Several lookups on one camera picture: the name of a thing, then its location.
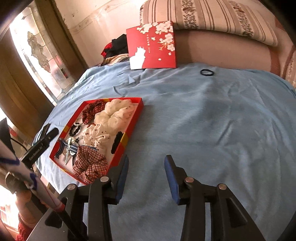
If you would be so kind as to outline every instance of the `red sleeve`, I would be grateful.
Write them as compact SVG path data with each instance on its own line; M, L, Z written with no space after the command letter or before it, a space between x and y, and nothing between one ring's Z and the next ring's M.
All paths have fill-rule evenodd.
M107 53L105 52L105 49L110 49L110 48L112 48L112 42L109 43L109 44L107 44L107 45L105 46L105 48L103 49L103 52L101 53L101 55L103 56L103 58L105 58L106 55L107 55Z
M20 216L19 216L19 221L20 221L19 226L18 226L19 234L17 235L15 240L16 241L26 241L33 229L26 226L24 224L24 222L22 221L22 219L20 218Z

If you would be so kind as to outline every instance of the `black hair tie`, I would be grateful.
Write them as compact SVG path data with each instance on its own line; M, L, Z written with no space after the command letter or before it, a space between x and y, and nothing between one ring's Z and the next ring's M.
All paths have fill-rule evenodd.
M200 74L203 76L213 76L214 75L214 71L210 70L210 69L202 69L200 71Z
M70 131L69 131L69 136L73 137L75 136L78 131L80 130L81 125L79 123L74 123L74 125L71 127Z

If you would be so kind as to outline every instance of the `pillowcase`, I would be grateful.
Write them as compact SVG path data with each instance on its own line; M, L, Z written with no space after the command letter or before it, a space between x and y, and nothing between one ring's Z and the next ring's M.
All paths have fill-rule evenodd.
M285 71L285 80L289 81L292 84L292 86L296 89L296 50L294 46L291 51L290 61L287 63Z
M148 0L140 8L140 24L174 22L175 29L205 29L252 38L277 46L276 35L261 14L232 0Z
M254 39L209 30L175 30L178 64L206 63L227 69L258 69L280 75L273 48Z

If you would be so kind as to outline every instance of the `cable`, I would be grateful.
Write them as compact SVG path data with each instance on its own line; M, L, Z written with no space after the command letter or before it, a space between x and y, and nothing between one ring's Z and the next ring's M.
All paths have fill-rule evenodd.
M15 140L13 138L10 138L10 139L13 140L14 142L16 142L17 144L21 145L26 151L28 151L23 144L21 144L20 142L18 142L17 140Z

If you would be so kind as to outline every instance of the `red box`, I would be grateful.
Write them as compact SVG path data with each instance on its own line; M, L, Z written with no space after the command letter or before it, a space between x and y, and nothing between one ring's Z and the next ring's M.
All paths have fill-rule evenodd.
M124 150L125 150L125 147L128 143L128 140L129 138L131 137L131 134L133 132L133 129L137 123L137 120L140 116L140 113L144 107L144 104L143 104L143 101L142 101L142 98L140 97L125 97L125 98L109 98L109 99L99 99L101 101L104 101L104 102L110 102L112 101L113 99L121 99L121 100L124 100L124 99L130 99L132 101L132 103L137 103L137 108L133 114L133 116L131 117L130 119L130 122L125 130L125 132L123 133L123 136L120 140L120 143L114 153L114 156L108 166L108 171L111 167L115 167L118 165L119 161L120 161L120 158L121 156L123 155L124 153ZM75 113L73 114L73 116L71 117L71 119L68 121L67 125L65 126L65 128L63 129L63 131L61 132L60 134L60 138L63 138L65 139L65 137L68 135L68 132L71 128L71 126L74 124L75 120L79 117L79 115L81 114L81 112L84 110L84 108L90 104L90 103L93 103L97 101L96 100L88 100L88 101L84 101L82 102L82 104L79 106L79 108L75 111ZM59 149L59 142L56 142L49 157L50 159L59 167L61 168L64 172L66 172L67 174L69 174L71 177L73 177L74 179L76 179L77 181L79 181L80 183L86 185L86 183L84 183L79 177L77 177L76 175L74 175L71 171L69 171L65 166L61 165L57 160L56 158L54 157L55 154L57 153L58 149Z

